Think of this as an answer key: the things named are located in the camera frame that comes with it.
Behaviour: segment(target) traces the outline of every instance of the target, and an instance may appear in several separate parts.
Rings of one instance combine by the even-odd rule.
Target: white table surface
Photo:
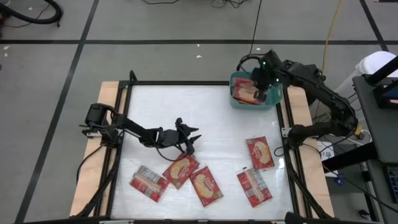
[[[158,203],[129,185],[133,173],[145,165],[162,175],[171,162],[154,148],[144,147],[125,135],[111,216],[129,219],[282,220],[292,211],[292,199],[284,158],[273,155],[282,145],[275,108],[268,111],[239,110],[229,105],[228,86],[134,86],[128,118],[144,128],[175,129],[178,117],[202,134],[194,143],[199,168],[208,166],[224,197],[203,208],[187,180],[177,190],[170,184]],[[252,208],[236,174],[252,161],[245,139],[265,136],[275,167],[261,172],[273,199]],[[171,159],[179,151],[161,149]]]

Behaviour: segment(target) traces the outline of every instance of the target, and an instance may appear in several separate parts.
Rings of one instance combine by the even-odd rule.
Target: teal bin
[[[240,104],[232,97],[233,80],[234,78],[249,78],[246,72],[234,72],[229,78],[229,103],[233,108],[238,109],[250,109],[250,110],[269,110],[277,103],[279,103],[283,97],[282,84],[272,86],[267,94],[267,100],[264,105],[244,105]]]

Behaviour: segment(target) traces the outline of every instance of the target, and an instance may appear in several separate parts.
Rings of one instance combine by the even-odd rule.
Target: yellow cable
[[[332,32],[332,30],[333,30],[333,27],[335,26],[336,18],[337,18],[338,12],[340,11],[340,8],[341,8],[341,3],[342,3],[342,0],[339,0],[339,1],[338,1],[338,5],[337,5],[337,9],[336,9],[336,12],[335,12],[335,15],[333,16],[333,20],[332,20],[331,25],[330,25],[330,28],[329,28],[328,37],[326,38],[325,49],[323,50],[322,75],[325,75],[325,74],[323,73],[323,71],[325,71],[326,53],[327,53],[327,50],[328,50],[329,39],[330,39],[330,37],[331,37],[331,32]],[[330,117],[330,113],[329,113],[329,111],[328,111],[328,108],[327,108],[324,104],[322,104],[322,105],[323,105],[323,107],[325,108],[326,114]]]

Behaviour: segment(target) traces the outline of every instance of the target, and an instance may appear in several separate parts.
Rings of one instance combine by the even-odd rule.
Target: black floor line
[[[325,40],[255,40],[254,44],[324,45]],[[398,40],[385,43],[398,45]],[[0,44],[80,44],[81,40],[0,40]],[[98,45],[166,45],[166,44],[251,44],[251,40],[84,40],[84,44]],[[379,45],[379,40],[330,40],[329,45]]]
[[[29,181],[29,184],[27,186],[27,189],[26,189],[24,198],[22,200],[21,206],[19,207],[19,211],[18,211],[16,220],[15,220],[16,223],[23,223],[24,220],[25,220],[26,213],[28,211],[30,202],[31,202],[32,197],[33,197],[33,193],[34,193],[34,191],[36,189],[36,186],[37,186],[37,183],[39,181],[40,174],[41,174],[42,169],[43,169],[44,161],[45,161],[45,158],[47,157],[47,153],[49,151],[50,144],[51,144],[52,138],[54,136],[55,128],[57,127],[57,124],[58,124],[58,121],[60,119],[60,115],[61,115],[61,112],[62,112],[63,105],[65,104],[65,100],[67,98],[67,94],[68,94],[68,91],[69,91],[69,88],[70,88],[70,84],[72,82],[72,78],[73,78],[73,76],[75,74],[76,66],[77,66],[77,64],[79,62],[79,58],[80,58],[81,52],[82,52],[83,47],[84,47],[84,40],[86,40],[86,38],[87,38],[88,31],[90,29],[91,23],[93,22],[94,14],[95,14],[95,11],[96,11],[96,8],[98,6],[98,2],[99,1],[100,0],[94,0],[93,5],[91,7],[91,11],[90,11],[90,14],[89,14],[89,16],[87,18],[85,28],[84,28],[83,33],[81,35],[81,39],[80,39],[81,42],[79,43],[79,45],[78,45],[78,47],[76,49],[76,53],[75,53],[75,56],[74,56],[74,58],[72,60],[72,64],[70,65],[70,69],[69,69],[67,78],[65,80],[65,83],[63,85],[63,88],[62,88],[62,91],[61,91],[61,95],[60,95],[60,98],[59,98],[58,103],[57,103],[57,107],[55,108],[54,115],[53,115],[53,117],[51,119],[49,130],[47,131],[47,134],[45,136],[44,143],[43,143],[42,149],[41,149],[40,154],[39,154],[39,158],[37,159],[37,162],[36,162],[32,177],[30,178],[30,181]]]
[[[371,14],[371,11],[368,8],[368,5],[366,4],[365,0],[359,0],[359,2],[362,5],[363,11],[365,12],[366,17],[368,18],[368,21],[372,27],[372,30],[374,32],[374,35],[376,36],[377,40],[379,41],[380,47],[383,51],[388,51],[387,45],[379,31],[379,28],[377,28],[376,22],[373,19],[373,16]]]

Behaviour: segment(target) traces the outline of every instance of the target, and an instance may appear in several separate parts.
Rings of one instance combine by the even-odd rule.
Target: white object
[[[321,152],[321,160],[324,161],[326,159],[330,159],[335,156],[335,152],[333,150],[333,146],[331,146],[331,142],[324,142],[324,141],[317,141],[318,144],[318,151],[324,150],[324,148],[330,146],[329,148],[325,149],[323,152]],[[325,174],[326,177],[337,177],[337,175],[329,172]]]
[[[170,184],[158,203],[129,185],[133,173],[145,165],[162,174],[171,162],[161,158],[154,148],[144,147],[138,139],[126,135],[116,182],[111,216],[130,219],[194,220],[283,220],[292,211],[287,172],[283,157],[273,150],[282,145],[275,108],[238,110],[229,105],[229,86],[134,86],[129,119],[144,128],[175,129],[181,117],[202,134],[194,143],[200,167],[208,166],[223,197],[203,208],[190,180],[177,190]],[[236,177],[243,167],[252,167],[247,138],[265,136],[274,167],[261,172],[273,198],[252,208]],[[160,149],[168,158],[179,155],[176,148]]]
[[[353,86],[354,77],[361,76],[362,74],[373,74],[394,57],[394,54],[384,51],[374,52],[373,54],[368,55],[355,66],[355,70],[352,74],[335,91],[343,97],[350,97],[355,93]],[[398,77],[398,70],[390,74],[389,77]],[[359,109],[361,107],[357,96],[351,97],[349,102],[354,109]],[[356,117],[358,118],[358,121],[363,121],[364,123],[362,110],[356,111]]]

